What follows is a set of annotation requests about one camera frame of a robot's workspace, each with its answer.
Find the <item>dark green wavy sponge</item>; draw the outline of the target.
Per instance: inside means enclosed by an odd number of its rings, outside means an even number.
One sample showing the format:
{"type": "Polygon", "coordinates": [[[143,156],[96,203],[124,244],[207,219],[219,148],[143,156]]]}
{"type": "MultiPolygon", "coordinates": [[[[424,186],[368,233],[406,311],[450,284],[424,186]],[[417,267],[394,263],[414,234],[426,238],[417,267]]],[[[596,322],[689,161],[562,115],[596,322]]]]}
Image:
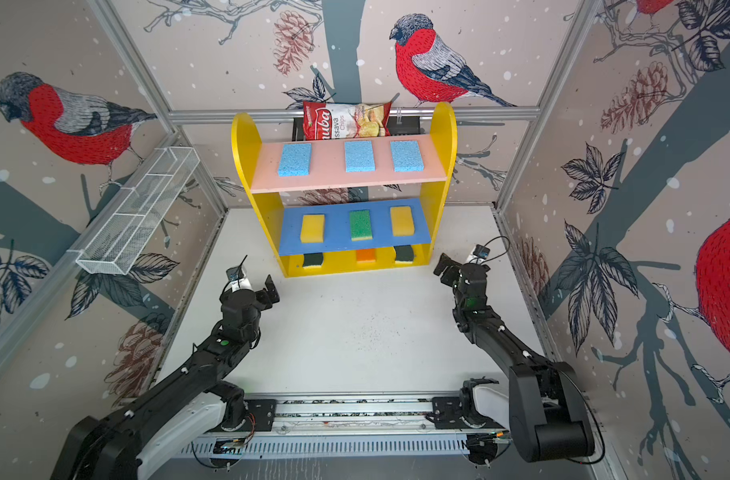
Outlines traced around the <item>dark green wavy sponge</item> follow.
{"type": "Polygon", "coordinates": [[[318,268],[323,265],[324,254],[323,253],[308,253],[303,255],[303,267],[304,268],[318,268]]]}
{"type": "Polygon", "coordinates": [[[398,245],[394,247],[395,262],[398,264],[411,264],[414,262],[415,253],[411,245],[398,245]]]}

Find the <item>yellow sponge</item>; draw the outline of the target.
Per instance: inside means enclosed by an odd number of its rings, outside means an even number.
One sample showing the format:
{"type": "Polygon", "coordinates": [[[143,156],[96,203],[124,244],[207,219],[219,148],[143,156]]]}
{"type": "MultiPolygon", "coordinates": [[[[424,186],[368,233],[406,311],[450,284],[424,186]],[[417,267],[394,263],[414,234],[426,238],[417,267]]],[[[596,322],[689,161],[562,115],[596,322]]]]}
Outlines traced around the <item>yellow sponge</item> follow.
{"type": "Polygon", "coordinates": [[[415,234],[415,224],[410,206],[391,207],[390,219],[394,237],[412,237],[415,234]]]}
{"type": "Polygon", "coordinates": [[[308,214],[302,218],[300,242],[302,244],[316,244],[324,241],[325,215],[308,214]]]}

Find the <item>orange sponge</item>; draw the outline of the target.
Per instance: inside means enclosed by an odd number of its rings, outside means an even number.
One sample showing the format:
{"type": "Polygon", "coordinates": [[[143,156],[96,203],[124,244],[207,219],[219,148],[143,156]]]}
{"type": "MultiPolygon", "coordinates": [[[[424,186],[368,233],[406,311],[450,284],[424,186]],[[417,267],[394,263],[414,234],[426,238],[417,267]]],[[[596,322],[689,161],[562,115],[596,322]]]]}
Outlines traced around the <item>orange sponge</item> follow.
{"type": "Polygon", "coordinates": [[[356,251],[356,262],[358,264],[374,263],[376,261],[375,249],[362,249],[356,251]]]}

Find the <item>light blue sponge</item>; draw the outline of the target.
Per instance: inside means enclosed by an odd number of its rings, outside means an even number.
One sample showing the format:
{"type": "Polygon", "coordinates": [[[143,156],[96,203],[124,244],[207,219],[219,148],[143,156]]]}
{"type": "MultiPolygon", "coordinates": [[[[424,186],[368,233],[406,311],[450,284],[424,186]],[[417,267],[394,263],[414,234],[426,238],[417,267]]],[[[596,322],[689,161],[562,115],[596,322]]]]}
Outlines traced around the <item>light blue sponge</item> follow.
{"type": "Polygon", "coordinates": [[[375,170],[375,157],[371,141],[348,141],[344,144],[345,171],[365,173],[375,170]]]}
{"type": "Polygon", "coordinates": [[[280,177],[302,177],[310,173],[312,145],[310,143],[288,143],[282,148],[278,175],[280,177]]]}
{"type": "Polygon", "coordinates": [[[424,170],[424,162],[417,141],[392,141],[390,151],[395,172],[420,172],[424,170]]]}

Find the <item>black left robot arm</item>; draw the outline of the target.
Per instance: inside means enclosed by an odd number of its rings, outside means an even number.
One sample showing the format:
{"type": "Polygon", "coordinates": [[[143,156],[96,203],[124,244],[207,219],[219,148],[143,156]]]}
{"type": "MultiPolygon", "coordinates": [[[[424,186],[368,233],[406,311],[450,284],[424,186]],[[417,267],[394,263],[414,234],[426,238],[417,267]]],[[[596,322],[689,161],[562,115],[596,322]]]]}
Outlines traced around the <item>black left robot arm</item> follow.
{"type": "Polygon", "coordinates": [[[71,429],[53,478],[148,479],[207,431],[257,431],[244,390],[226,378],[258,345],[261,315],[280,296],[271,278],[260,290],[239,279],[219,300],[221,319],[181,366],[129,405],[71,429]]]}

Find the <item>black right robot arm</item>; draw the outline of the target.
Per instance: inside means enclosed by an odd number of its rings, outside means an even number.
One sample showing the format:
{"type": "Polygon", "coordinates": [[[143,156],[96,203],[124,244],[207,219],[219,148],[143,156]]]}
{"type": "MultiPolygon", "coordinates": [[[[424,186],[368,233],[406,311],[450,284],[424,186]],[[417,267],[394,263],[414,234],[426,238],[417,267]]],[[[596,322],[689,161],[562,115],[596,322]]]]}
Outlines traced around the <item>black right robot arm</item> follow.
{"type": "Polygon", "coordinates": [[[483,263],[461,263],[442,254],[434,268],[452,289],[453,319],[458,330],[485,352],[508,382],[507,392],[491,388],[491,379],[470,379],[459,391],[461,417],[472,427],[493,421],[510,433],[521,458],[578,462],[595,453],[594,421],[575,372],[535,352],[506,326],[487,304],[483,263]]]}

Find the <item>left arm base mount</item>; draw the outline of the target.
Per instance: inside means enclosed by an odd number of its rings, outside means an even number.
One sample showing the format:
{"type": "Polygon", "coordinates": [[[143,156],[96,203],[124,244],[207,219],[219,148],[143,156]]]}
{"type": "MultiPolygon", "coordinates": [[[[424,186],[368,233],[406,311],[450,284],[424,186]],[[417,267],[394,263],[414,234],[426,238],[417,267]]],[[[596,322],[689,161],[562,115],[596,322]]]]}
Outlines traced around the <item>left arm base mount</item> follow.
{"type": "Polygon", "coordinates": [[[209,420],[207,433],[270,432],[278,402],[270,398],[247,398],[245,391],[224,382],[206,392],[216,414],[209,420]]]}

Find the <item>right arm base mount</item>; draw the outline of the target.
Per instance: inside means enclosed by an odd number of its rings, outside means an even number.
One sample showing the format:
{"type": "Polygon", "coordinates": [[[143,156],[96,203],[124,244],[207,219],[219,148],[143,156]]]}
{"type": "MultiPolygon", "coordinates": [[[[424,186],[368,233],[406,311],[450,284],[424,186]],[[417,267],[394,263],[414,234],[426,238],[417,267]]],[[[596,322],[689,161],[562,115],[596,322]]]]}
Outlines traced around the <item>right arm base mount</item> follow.
{"type": "Polygon", "coordinates": [[[466,380],[455,396],[433,397],[425,419],[436,429],[508,430],[509,397],[498,385],[495,379],[466,380]]]}

